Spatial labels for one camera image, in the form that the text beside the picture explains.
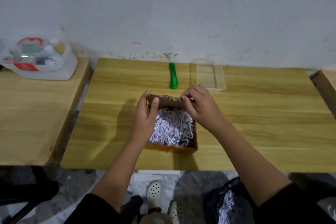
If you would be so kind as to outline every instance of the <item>forearm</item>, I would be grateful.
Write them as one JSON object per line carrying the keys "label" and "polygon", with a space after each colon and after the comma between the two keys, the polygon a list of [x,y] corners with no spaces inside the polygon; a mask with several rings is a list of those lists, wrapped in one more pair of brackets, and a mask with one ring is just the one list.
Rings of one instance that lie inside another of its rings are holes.
{"label": "forearm", "polygon": [[136,140],[125,143],[117,158],[112,162],[91,193],[107,201],[119,212],[127,192],[137,159],[143,149]]}
{"label": "forearm", "polygon": [[224,121],[224,125],[213,134],[222,145],[257,206],[291,183],[228,121]]}

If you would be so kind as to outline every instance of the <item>foot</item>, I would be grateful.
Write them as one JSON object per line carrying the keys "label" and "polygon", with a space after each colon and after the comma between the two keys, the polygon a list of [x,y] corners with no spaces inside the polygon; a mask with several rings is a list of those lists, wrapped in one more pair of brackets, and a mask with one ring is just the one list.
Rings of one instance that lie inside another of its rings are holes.
{"label": "foot", "polygon": [[173,201],[171,203],[169,216],[172,218],[173,224],[182,224],[184,222],[183,209],[179,202]]}
{"label": "foot", "polygon": [[146,192],[148,211],[155,208],[161,209],[161,190],[162,184],[160,181],[153,181],[149,184]]}

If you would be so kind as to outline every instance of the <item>cardboard flap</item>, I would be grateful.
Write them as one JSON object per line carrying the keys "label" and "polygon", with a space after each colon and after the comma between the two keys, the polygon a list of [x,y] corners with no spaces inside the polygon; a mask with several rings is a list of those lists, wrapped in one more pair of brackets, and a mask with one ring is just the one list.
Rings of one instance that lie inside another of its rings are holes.
{"label": "cardboard flap", "polygon": [[[179,109],[186,109],[184,102],[181,98],[174,98],[166,95],[154,95],[154,94],[146,94],[146,99],[149,102],[149,104],[152,103],[154,98],[159,98],[159,109],[165,108],[165,107],[175,107]],[[197,103],[195,100],[190,99],[192,106],[197,109]]]}

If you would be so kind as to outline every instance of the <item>black plastic bag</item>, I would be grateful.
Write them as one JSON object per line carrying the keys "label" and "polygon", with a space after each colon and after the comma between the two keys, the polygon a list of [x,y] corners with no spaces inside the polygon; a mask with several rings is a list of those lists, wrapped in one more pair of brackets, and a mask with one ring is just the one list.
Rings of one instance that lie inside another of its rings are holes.
{"label": "black plastic bag", "polygon": [[203,203],[207,224],[254,223],[253,210],[256,208],[239,177],[211,190]]}

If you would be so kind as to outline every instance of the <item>right hand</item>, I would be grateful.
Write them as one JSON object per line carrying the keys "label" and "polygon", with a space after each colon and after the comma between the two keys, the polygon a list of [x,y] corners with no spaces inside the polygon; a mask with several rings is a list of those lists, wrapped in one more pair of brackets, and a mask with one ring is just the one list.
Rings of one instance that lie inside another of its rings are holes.
{"label": "right hand", "polygon": [[[198,110],[192,106],[189,99],[191,97],[196,101]],[[223,127],[224,123],[227,123],[212,95],[202,84],[191,86],[182,93],[181,98],[191,118],[210,133],[216,133]]]}

